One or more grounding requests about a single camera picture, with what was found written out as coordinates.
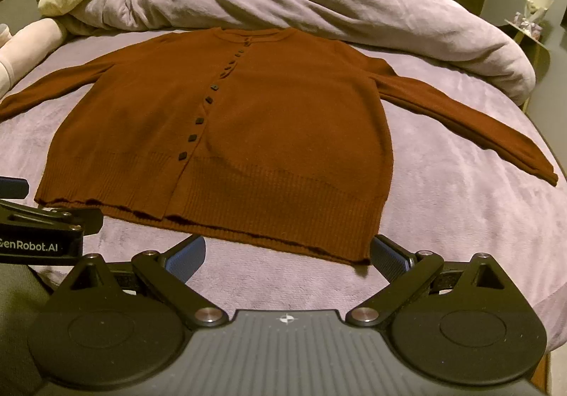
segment logo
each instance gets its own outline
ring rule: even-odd
[[[44,242],[34,244],[33,242],[4,241],[2,238],[0,238],[0,249],[3,248],[38,252],[57,252],[59,250],[59,244],[51,243],[47,245]]]
[[[284,324],[291,324],[292,322],[294,322],[297,318],[294,318],[291,314],[286,313],[283,316],[280,317],[280,321],[283,322]]]

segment cardigan sleeve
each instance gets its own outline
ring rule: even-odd
[[[116,64],[140,58],[155,47],[173,38],[177,33],[168,33],[156,38],[132,44],[110,52],[86,64],[62,68],[49,73],[24,90],[6,97],[0,103],[0,121],[13,118],[46,100],[69,94],[85,84],[95,83],[100,76]]]
[[[369,72],[382,100],[427,115],[481,148],[490,148],[519,169],[557,185],[554,167],[527,136],[500,121],[448,97],[414,78],[398,76],[382,58],[368,57],[345,43],[341,54],[354,66]]]

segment brown cardigan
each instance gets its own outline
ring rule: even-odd
[[[4,100],[0,120],[89,83],[50,146],[44,206],[368,263],[393,168],[381,99],[557,183],[523,134],[291,28],[161,35],[43,77]]]

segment cardigan collar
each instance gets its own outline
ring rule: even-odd
[[[231,41],[232,43],[259,43],[262,41],[279,41],[287,38],[297,30],[294,28],[286,29],[267,29],[267,30],[223,30],[220,27],[213,28],[213,33],[220,39]]]

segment gray gripper base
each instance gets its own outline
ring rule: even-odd
[[[178,359],[148,380],[111,391],[46,384],[38,396],[538,396],[527,381],[460,389],[427,380],[371,329],[341,322],[335,310],[237,311],[235,320],[197,331]]]

